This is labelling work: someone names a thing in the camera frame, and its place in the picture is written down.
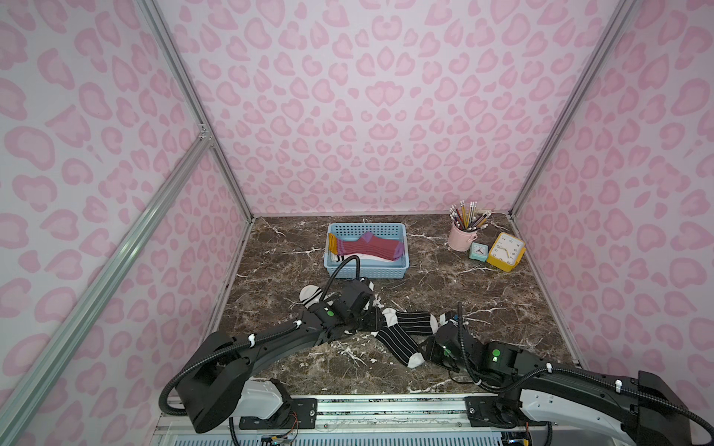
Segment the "white sock with black bands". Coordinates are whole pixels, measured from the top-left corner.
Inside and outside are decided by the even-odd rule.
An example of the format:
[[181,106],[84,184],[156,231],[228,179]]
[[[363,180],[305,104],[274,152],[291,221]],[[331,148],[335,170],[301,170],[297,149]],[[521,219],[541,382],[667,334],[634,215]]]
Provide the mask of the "white sock with black bands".
[[307,285],[299,293],[299,302],[305,308],[320,303],[323,296],[323,289],[316,285]]

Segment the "black striped sock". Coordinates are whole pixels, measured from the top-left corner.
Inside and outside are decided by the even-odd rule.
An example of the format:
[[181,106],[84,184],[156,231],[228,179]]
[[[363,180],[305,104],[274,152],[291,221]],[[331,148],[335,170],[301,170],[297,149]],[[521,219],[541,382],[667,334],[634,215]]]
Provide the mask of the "black striped sock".
[[439,328],[437,319],[427,311],[404,312],[385,308],[382,316],[388,327],[399,326],[409,335],[431,336]]
[[425,363],[421,348],[400,325],[382,328],[373,336],[404,366],[415,369]]

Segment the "maroon purple sock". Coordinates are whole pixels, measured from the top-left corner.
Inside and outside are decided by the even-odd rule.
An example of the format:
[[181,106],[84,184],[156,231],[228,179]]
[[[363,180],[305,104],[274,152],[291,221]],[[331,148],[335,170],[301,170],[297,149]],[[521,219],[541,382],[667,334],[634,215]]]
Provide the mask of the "maroon purple sock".
[[386,261],[398,260],[405,254],[403,242],[380,238],[373,232],[364,233],[356,241],[344,241],[334,234],[329,234],[328,249],[337,256],[373,256]]

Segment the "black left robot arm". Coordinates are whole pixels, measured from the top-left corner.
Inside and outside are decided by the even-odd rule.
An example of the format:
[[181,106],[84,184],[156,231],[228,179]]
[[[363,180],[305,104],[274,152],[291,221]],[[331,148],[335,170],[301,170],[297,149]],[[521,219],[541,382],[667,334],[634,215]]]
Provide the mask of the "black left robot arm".
[[290,355],[353,336],[377,321],[374,286],[359,278],[318,299],[296,319],[258,334],[210,334],[162,389],[166,416],[186,416],[198,434],[223,422],[241,429],[286,429],[304,423],[310,411],[275,378],[255,375]]

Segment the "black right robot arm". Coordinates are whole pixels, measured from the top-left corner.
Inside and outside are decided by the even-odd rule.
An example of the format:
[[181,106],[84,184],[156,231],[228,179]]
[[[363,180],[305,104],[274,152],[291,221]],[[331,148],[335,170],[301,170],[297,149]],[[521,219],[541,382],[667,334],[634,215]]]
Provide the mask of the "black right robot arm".
[[691,427],[713,425],[691,412],[658,375],[605,375],[553,362],[515,345],[483,343],[457,317],[419,330],[425,358],[464,372],[485,397],[468,397],[476,427],[576,427],[626,445],[690,445]]

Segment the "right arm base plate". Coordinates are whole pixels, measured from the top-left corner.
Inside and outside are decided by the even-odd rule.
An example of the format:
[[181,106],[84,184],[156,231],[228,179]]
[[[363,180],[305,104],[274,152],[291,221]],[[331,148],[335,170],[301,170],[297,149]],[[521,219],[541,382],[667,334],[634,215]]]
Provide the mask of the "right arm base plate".
[[471,427],[492,427],[493,429],[525,429],[546,427],[546,422],[528,419],[510,400],[498,395],[474,394],[464,398],[465,411]]

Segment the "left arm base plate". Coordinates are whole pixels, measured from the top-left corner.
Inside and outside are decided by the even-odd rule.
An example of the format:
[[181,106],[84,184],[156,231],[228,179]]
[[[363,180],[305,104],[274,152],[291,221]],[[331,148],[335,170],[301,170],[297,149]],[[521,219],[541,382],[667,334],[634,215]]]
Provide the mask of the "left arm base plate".
[[318,399],[297,398],[277,379],[249,380],[232,417],[241,430],[314,429]]

